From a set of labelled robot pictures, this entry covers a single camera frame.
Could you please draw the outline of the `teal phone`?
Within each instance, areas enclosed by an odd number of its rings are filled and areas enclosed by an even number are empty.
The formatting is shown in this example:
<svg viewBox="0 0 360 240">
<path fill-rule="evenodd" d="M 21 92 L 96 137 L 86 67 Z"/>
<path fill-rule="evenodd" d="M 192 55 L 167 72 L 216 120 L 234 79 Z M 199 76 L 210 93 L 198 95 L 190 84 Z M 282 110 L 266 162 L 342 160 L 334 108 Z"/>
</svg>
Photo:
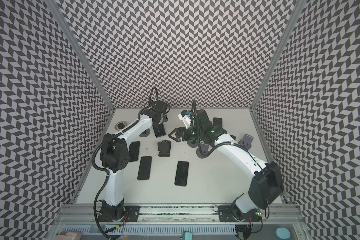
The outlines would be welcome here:
<svg viewBox="0 0 360 240">
<path fill-rule="evenodd" d="M 154 129 L 155 136 L 157 138 L 163 137 L 166 135 L 164 123 L 167 120 L 168 120 L 167 115 L 156 116 L 153 119 L 153 129 Z"/>
<path fill-rule="evenodd" d="M 213 126 L 214 127 L 223 127 L 223 119 L 222 118 L 213 118 Z"/>
</svg>

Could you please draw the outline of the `purple edged phone black stand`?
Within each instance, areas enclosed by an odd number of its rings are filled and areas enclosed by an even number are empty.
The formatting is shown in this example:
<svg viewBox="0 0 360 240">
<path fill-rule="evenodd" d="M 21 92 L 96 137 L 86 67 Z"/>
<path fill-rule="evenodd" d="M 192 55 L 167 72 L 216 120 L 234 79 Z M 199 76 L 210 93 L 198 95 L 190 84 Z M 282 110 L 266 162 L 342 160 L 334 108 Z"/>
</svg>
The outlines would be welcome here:
<svg viewBox="0 0 360 240">
<path fill-rule="evenodd" d="M 137 177 L 138 181 L 145 181 L 150 179 L 151 166 L 152 166 L 151 156 L 141 157 L 138 177 Z"/>
</svg>

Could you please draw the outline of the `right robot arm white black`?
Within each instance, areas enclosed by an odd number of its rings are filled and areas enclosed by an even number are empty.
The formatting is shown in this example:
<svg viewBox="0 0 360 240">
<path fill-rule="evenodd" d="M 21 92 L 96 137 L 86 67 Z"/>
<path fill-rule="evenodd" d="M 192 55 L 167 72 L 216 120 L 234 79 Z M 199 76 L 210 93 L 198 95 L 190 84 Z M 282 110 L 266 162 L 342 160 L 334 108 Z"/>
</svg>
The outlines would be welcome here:
<svg viewBox="0 0 360 240">
<path fill-rule="evenodd" d="M 247 175 L 249 189 L 231 204 L 233 216 L 238 221 L 244 221 L 249 212 L 256 208 L 266 210 L 284 191 L 281 167 L 276 162 L 267 163 L 256 158 L 220 126 L 198 131 L 186 127 L 175 128 L 169 133 L 169 138 L 178 143 L 204 141 L 212 149 L 203 156 L 208 157 L 217 150 Z"/>
</svg>

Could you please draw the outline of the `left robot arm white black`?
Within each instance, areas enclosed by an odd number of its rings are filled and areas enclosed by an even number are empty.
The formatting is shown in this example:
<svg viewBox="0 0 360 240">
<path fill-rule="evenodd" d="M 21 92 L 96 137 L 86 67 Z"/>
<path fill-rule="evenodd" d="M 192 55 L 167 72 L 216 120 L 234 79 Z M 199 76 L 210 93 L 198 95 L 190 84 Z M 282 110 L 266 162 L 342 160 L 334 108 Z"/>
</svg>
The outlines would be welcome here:
<svg viewBox="0 0 360 240">
<path fill-rule="evenodd" d="M 107 173 L 105 199 L 102 209 L 113 221 L 124 217 L 123 175 L 130 161 L 129 148 L 133 140 L 151 127 L 158 128 L 168 121 L 168 103 L 157 100 L 139 111 L 137 119 L 116 134 L 106 134 L 103 138 L 100 160 Z"/>
</svg>

